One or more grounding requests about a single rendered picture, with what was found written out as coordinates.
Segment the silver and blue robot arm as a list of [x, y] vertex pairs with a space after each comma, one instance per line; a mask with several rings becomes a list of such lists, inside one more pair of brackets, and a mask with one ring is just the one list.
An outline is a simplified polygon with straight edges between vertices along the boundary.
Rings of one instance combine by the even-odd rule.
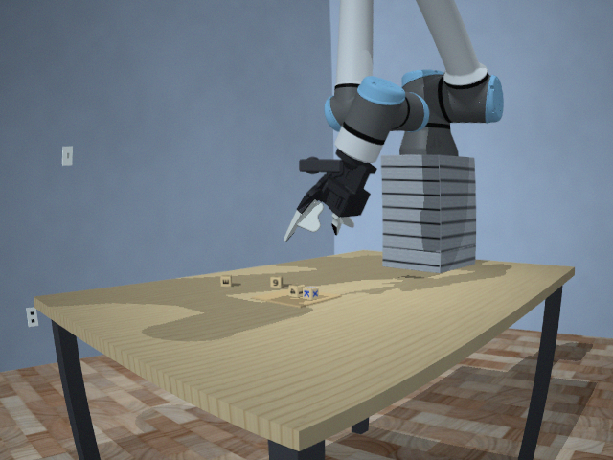
[[400, 87], [373, 77], [374, 0], [340, 0], [336, 84], [325, 116], [339, 132], [335, 146], [364, 163], [376, 162], [399, 129], [399, 155], [458, 156], [450, 123], [494, 123], [503, 114], [501, 82], [478, 61], [455, 1], [416, 1], [446, 70], [408, 72]]

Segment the tan mat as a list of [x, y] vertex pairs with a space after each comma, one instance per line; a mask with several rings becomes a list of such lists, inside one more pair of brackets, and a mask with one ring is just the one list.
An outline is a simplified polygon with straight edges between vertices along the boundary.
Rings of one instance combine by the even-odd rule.
[[319, 299], [307, 300], [307, 299], [303, 299], [303, 297], [299, 297], [299, 298], [290, 297], [289, 289], [286, 289], [282, 291], [253, 296], [252, 299], [262, 300], [262, 301], [281, 304], [281, 305], [287, 305], [291, 307], [303, 308], [306, 306], [322, 303], [322, 302], [336, 299], [339, 297], [342, 297], [342, 295], [319, 292]]

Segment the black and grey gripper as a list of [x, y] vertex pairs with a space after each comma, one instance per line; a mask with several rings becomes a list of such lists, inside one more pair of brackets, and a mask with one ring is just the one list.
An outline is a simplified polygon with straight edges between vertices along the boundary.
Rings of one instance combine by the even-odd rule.
[[375, 174], [377, 168], [370, 163], [349, 157], [340, 149], [337, 149], [336, 155], [342, 159], [340, 172], [327, 172], [305, 194], [284, 236], [286, 242], [297, 227], [310, 232], [320, 229], [319, 215], [324, 210], [321, 202], [328, 205], [333, 212], [331, 225], [336, 236], [341, 224], [354, 228], [354, 222], [350, 217], [361, 216], [370, 196], [370, 193], [363, 188], [369, 175]]

